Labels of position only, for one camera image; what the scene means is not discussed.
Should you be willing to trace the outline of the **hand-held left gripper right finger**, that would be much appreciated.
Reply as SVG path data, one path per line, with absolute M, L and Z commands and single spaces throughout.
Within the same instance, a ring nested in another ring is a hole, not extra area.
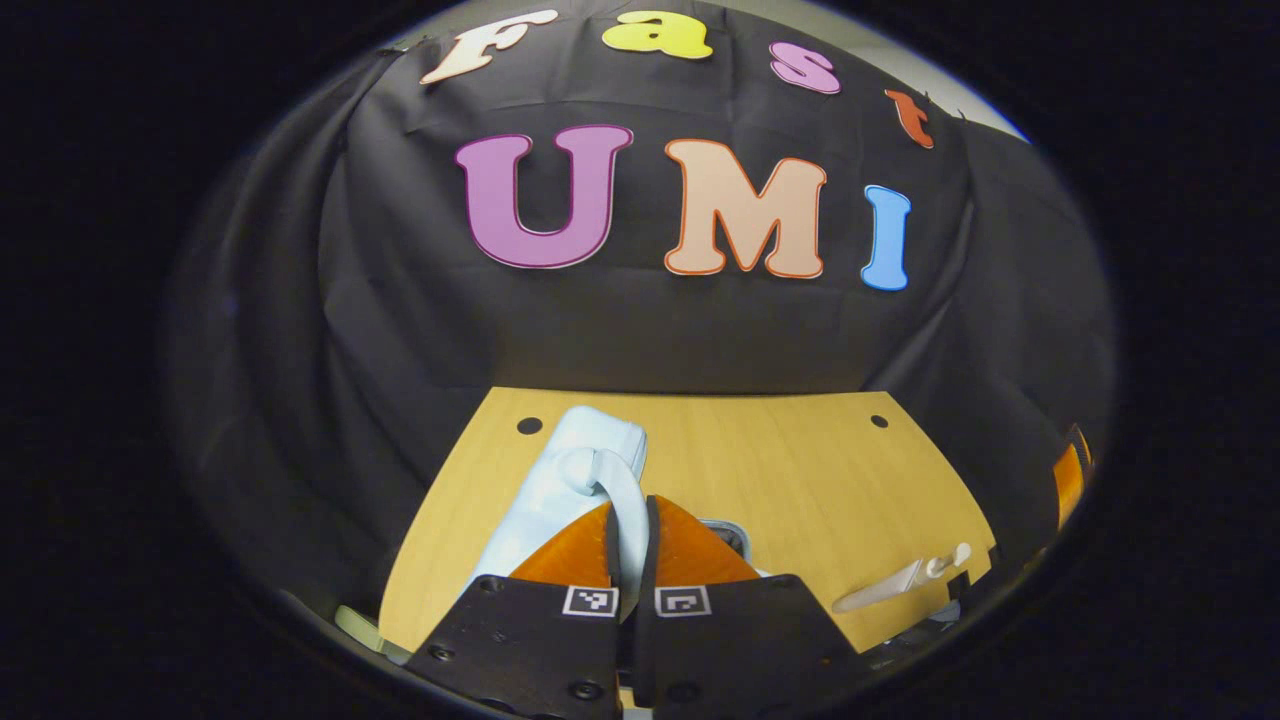
M 677 503 L 646 500 L 632 659 L 655 719 L 800 719 L 858 684 L 863 661 L 794 574 L 763 577 Z

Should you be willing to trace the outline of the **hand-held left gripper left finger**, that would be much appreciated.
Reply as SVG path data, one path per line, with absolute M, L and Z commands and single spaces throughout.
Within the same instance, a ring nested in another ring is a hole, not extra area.
M 406 669 L 530 719 L 621 719 L 618 529 L 605 502 L 507 575 L 481 574 Z

